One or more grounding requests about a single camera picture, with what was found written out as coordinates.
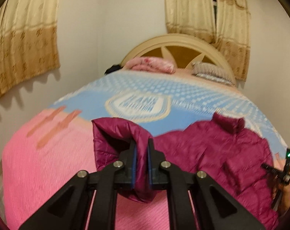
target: cream headboard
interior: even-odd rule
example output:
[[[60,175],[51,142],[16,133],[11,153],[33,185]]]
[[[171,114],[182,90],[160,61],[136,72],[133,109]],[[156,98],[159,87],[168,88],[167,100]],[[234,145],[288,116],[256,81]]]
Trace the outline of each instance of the cream headboard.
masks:
[[[227,60],[213,46],[196,37],[186,34],[165,34],[147,40],[127,54],[122,67],[127,61],[141,56],[155,56],[174,61],[179,68],[192,69],[191,63],[203,61],[224,68],[236,84],[234,74]]]

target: bed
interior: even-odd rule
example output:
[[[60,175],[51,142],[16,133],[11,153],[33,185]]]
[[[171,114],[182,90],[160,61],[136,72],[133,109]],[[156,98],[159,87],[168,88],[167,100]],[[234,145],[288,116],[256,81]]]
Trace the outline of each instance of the bed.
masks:
[[[134,57],[156,56],[175,61],[175,74],[125,69]],[[131,50],[124,67],[70,93],[24,124],[2,155],[4,205],[10,230],[18,227],[79,170],[95,172],[92,119],[122,117],[153,136],[210,120],[215,111],[244,117],[246,127],[268,140],[276,167],[283,166],[286,144],[267,117],[235,86],[191,75],[191,63],[204,61],[231,67],[212,46],[197,38],[168,34]],[[142,106],[127,110],[131,97]],[[168,229],[167,200],[159,193],[153,203],[118,197],[116,229]]]

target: white wall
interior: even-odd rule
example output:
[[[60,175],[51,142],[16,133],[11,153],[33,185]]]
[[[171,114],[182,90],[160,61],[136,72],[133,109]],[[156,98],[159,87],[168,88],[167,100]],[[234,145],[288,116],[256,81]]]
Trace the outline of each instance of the white wall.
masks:
[[[280,132],[290,147],[290,18],[278,0],[248,0],[251,56],[239,89]]]
[[[1,152],[12,134],[61,96],[98,78],[101,0],[60,0],[58,48],[61,68],[26,81],[0,99]]]
[[[99,74],[119,64],[135,46],[166,34],[164,0],[104,0]]]

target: curtain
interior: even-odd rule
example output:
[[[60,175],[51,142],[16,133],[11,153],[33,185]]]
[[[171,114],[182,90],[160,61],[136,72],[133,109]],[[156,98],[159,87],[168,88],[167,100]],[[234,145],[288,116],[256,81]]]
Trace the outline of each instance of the curtain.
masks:
[[[250,13],[247,0],[165,0],[168,33],[196,36],[212,44],[229,62],[234,75],[246,80],[250,59]]]
[[[60,67],[59,0],[6,0],[0,8],[0,97],[14,85]]]
[[[213,0],[165,0],[165,17],[168,33],[215,42]]]
[[[247,0],[217,0],[216,42],[237,79],[246,81],[250,59]]]

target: printed logo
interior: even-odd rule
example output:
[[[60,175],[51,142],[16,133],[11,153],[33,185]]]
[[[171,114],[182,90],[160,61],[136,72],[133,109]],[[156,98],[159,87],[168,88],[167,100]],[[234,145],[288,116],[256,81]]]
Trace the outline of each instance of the printed logo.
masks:
[[[142,123],[167,117],[170,105],[170,96],[129,91],[106,101],[105,108],[113,117]]]

